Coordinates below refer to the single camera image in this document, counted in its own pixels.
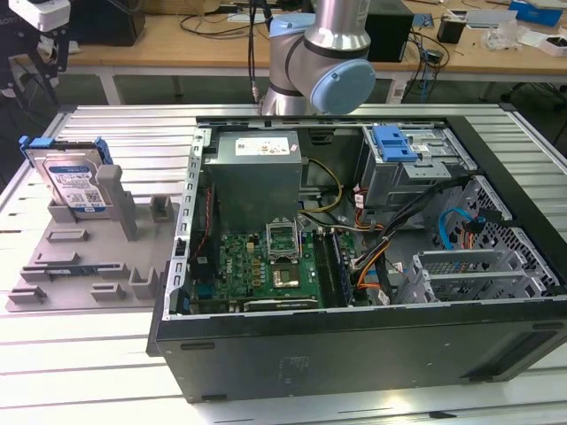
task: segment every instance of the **paper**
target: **paper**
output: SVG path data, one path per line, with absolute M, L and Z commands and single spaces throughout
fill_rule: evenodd
M 518 41 L 526 46 L 538 47 L 541 42 L 548 38 L 548 34 L 538 33 L 537 31 L 526 31 L 520 36 Z

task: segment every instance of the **yellow wire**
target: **yellow wire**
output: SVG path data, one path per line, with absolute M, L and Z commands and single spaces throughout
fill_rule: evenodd
M 374 258 L 362 269 L 361 277 L 358 278 L 358 282 L 356 283 L 356 287 L 360 288 L 364 284 L 364 278 L 366 277 L 366 273 L 369 272 L 370 267 L 376 262 L 377 259 L 388 249 L 390 243 L 387 243 L 384 248 L 377 252 Z
M 323 162 L 317 160 L 317 159 L 312 159 L 312 158 L 308 158 L 307 161 L 309 162 L 315 162 L 318 166 L 320 166 L 323 170 L 325 170 L 327 173 L 329 173 L 329 175 L 333 178 L 333 180 L 337 183 L 338 186 L 338 195 L 335 198 L 335 201 L 330 204 L 330 205 L 326 205 L 326 206 L 320 206 L 317 208 L 309 208 L 309 209 L 305 209 L 305 210 L 299 210 L 300 213 L 324 213 L 325 211 L 331 210 L 333 209 L 335 206 L 338 205 L 338 203 L 340 202 L 341 198 L 343 197 L 343 185 L 340 184 L 340 181 L 338 180 L 337 176 L 326 166 L 323 164 Z

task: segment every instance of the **blue plastic latch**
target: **blue plastic latch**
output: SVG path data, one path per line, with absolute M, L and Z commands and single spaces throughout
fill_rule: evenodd
M 29 144 L 29 148 L 30 149 L 49 149 L 53 145 L 53 142 L 55 142 L 55 139 L 53 139 L 51 137 L 37 137 L 36 139 L 34 139 L 33 142 L 31 142 Z
M 100 153 L 100 158 L 103 160 L 103 164 L 108 166 L 113 165 L 113 159 L 110 156 L 110 151 L 108 150 L 108 144 L 101 138 L 97 137 L 95 140 L 95 146 L 97 146 L 98 153 Z
M 32 168 L 34 167 L 34 163 L 32 161 L 29 160 L 29 156 L 27 155 L 26 149 L 29 146 L 29 137 L 27 137 L 26 135 L 23 135 L 19 140 L 19 151 L 21 152 L 21 154 L 24 156 L 25 159 L 27 159 L 27 162 L 29 162 L 29 165 L 32 166 Z
M 374 144 L 382 151 L 384 162 L 416 162 L 417 154 L 411 150 L 408 138 L 396 126 L 374 126 Z

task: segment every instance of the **light blue joint cap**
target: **light blue joint cap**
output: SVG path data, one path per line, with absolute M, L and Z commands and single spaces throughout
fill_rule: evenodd
M 314 13 L 287 13 L 276 15 L 269 26 L 269 36 L 299 34 L 315 23 Z
M 366 102 L 376 75 L 366 59 L 352 59 L 328 71 L 313 87 L 310 101 L 322 113 L 344 115 Z

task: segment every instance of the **label sticker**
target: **label sticker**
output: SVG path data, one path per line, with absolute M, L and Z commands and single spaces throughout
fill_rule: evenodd
M 382 305 L 390 305 L 390 298 L 386 294 L 384 294 L 383 290 L 380 290 L 378 292 L 378 299 L 380 300 Z
M 413 152 L 429 152 L 429 148 L 424 144 L 413 144 L 411 149 Z
M 364 208 L 364 196 L 359 195 L 359 194 L 354 195 L 354 203 L 356 204 L 357 208 L 363 209 Z
M 50 166 L 51 181 L 66 200 L 69 208 L 83 213 L 98 213 L 106 204 L 100 190 L 90 182 L 87 166 Z
M 47 274 L 71 274 L 71 270 L 45 270 Z
M 287 137 L 241 137 L 235 146 L 238 157 L 290 154 Z

